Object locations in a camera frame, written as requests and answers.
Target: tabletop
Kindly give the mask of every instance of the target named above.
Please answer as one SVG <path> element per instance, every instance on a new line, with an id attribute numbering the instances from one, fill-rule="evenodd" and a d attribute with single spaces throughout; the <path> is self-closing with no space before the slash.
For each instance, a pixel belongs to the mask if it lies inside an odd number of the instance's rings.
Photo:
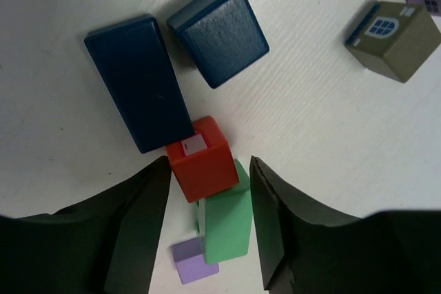
<path id="1" fill-rule="evenodd" d="M 164 28 L 186 1 L 0 0 L 0 213 L 53 213 L 165 153 L 139 153 L 83 45 L 143 13 L 161 24 L 190 116 L 213 116 L 245 166 L 259 156 L 355 216 L 441 207 L 441 48 L 401 84 L 343 46 L 372 0 L 249 0 L 271 51 L 212 90 Z M 193 223 L 173 179 L 150 293 L 264 293 L 254 230 L 247 256 L 181 285 L 169 246 L 194 236 Z"/>

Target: red block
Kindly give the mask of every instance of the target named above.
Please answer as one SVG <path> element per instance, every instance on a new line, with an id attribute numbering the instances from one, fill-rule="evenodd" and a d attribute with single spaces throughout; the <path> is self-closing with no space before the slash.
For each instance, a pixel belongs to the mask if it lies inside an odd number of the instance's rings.
<path id="1" fill-rule="evenodd" d="M 214 118 L 201 118 L 193 127 L 194 136 L 167 146 L 172 170 L 188 202 L 239 183 L 228 141 Z"/>

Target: dark blue block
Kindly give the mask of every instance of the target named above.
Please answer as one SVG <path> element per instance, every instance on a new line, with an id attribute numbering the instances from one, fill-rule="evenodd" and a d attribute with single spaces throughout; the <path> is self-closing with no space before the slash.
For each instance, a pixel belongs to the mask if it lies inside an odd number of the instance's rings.
<path id="1" fill-rule="evenodd" d="M 269 51 L 248 0 L 193 0 L 167 24 L 212 88 Z"/>
<path id="2" fill-rule="evenodd" d="M 141 153 L 194 135 L 156 19 L 131 19 L 84 40 Z"/>

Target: green triangular block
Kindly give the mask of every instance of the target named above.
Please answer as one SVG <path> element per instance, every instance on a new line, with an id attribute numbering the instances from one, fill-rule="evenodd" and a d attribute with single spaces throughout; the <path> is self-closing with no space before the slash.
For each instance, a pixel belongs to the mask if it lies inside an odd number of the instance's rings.
<path id="1" fill-rule="evenodd" d="M 203 237 L 204 258 L 214 264 L 247 255 L 253 218 L 249 176 L 234 161 L 239 184 L 196 203 L 196 232 Z"/>

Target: painted window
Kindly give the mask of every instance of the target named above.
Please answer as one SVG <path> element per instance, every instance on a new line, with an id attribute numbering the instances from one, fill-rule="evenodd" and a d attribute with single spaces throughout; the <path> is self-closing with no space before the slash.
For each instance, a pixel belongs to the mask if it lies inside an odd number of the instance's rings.
<path id="1" fill-rule="evenodd" d="M 438 3 L 434 0 L 424 0 L 424 4 L 426 5 L 427 10 L 430 13 L 439 13 Z"/>
<path id="2" fill-rule="evenodd" d="M 400 22 L 392 17 L 377 17 L 367 28 L 365 34 L 370 37 L 385 39 L 392 36 L 400 26 Z"/>

